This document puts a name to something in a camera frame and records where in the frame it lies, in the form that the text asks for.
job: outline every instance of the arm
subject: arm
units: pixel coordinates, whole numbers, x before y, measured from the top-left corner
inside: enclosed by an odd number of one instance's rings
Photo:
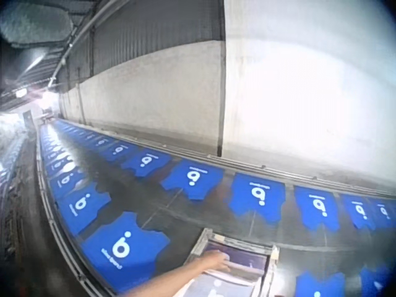
[[[228,255],[219,251],[206,252],[204,256],[187,265],[153,278],[128,292],[124,297],[172,297],[185,284],[207,269],[227,269]]]

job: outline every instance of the forearm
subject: forearm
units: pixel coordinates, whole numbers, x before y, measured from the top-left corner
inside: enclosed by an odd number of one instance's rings
[[[199,262],[191,262],[132,290],[125,297],[172,297],[190,280],[200,275],[205,269]]]

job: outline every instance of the corrugated metal wall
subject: corrugated metal wall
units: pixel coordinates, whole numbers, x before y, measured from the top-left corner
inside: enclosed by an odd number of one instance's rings
[[[130,0],[72,50],[59,72],[61,92],[130,59],[174,46],[224,40],[223,0]],[[93,57],[90,54],[93,42]]]

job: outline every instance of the hand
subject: hand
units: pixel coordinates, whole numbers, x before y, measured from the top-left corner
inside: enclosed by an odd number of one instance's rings
[[[208,269],[229,271],[226,261],[230,259],[229,255],[220,251],[207,251],[197,258],[193,263],[197,264],[202,271]]]

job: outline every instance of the ceiling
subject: ceiling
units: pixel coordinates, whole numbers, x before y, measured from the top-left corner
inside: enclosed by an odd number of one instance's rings
[[[73,36],[100,0],[8,1],[1,7],[0,110],[9,110],[48,85]],[[15,91],[28,88],[16,98]]]

